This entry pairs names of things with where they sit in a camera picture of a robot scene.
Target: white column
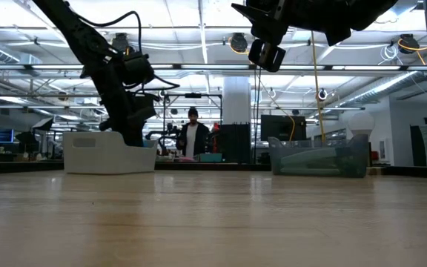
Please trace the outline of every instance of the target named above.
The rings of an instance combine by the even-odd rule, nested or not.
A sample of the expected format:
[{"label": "white column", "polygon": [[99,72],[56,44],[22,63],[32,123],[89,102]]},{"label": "white column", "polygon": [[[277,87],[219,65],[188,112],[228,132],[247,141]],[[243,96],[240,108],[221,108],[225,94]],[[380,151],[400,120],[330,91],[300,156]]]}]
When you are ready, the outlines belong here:
[{"label": "white column", "polygon": [[248,76],[223,79],[223,124],[251,122],[251,86]]}]

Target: white shirt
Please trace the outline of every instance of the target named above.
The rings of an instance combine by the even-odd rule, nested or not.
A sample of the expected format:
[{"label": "white shirt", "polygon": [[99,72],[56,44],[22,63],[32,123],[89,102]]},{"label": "white shirt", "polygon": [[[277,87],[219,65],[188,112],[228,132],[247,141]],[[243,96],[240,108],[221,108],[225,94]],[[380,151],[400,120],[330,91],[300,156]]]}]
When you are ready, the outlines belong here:
[{"label": "white shirt", "polygon": [[196,132],[199,124],[189,125],[187,127],[187,147],[185,148],[185,157],[193,158],[193,148],[196,144]]}]

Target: desk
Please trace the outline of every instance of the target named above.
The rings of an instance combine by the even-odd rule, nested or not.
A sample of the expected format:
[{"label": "desk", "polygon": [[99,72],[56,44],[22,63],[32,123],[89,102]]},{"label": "desk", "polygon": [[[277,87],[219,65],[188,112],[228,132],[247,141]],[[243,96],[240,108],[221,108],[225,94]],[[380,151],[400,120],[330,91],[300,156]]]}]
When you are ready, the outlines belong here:
[{"label": "desk", "polygon": [[0,174],[0,266],[427,266],[427,179]]}]

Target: white plastic bin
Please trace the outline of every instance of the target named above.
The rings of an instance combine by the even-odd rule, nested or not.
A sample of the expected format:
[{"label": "white plastic bin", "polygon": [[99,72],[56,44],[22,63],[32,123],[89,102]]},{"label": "white plastic bin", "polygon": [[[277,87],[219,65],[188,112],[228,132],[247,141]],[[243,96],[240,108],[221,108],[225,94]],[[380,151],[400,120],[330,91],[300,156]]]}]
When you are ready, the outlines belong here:
[{"label": "white plastic bin", "polygon": [[154,171],[157,141],[126,146],[118,132],[64,133],[67,174],[133,174]]}]

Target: dark jacket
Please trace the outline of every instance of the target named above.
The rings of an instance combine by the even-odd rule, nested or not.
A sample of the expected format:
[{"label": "dark jacket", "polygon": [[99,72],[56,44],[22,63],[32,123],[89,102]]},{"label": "dark jacket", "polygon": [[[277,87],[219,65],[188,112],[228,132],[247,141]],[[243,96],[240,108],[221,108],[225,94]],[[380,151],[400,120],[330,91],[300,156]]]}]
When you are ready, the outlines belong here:
[{"label": "dark jacket", "polygon": [[[187,148],[187,129],[189,124],[182,126],[181,135],[177,139],[176,148],[182,150],[182,154],[185,155],[185,150]],[[207,126],[203,125],[200,122],[197,122],[197,132],[196,132],[196,143],[193,146],[193,154],[198,155],[205,153],[205,143],[207,141],[207,135],[210,132]],[[184,145],[180,145],[179,141],[184,141]]]}]

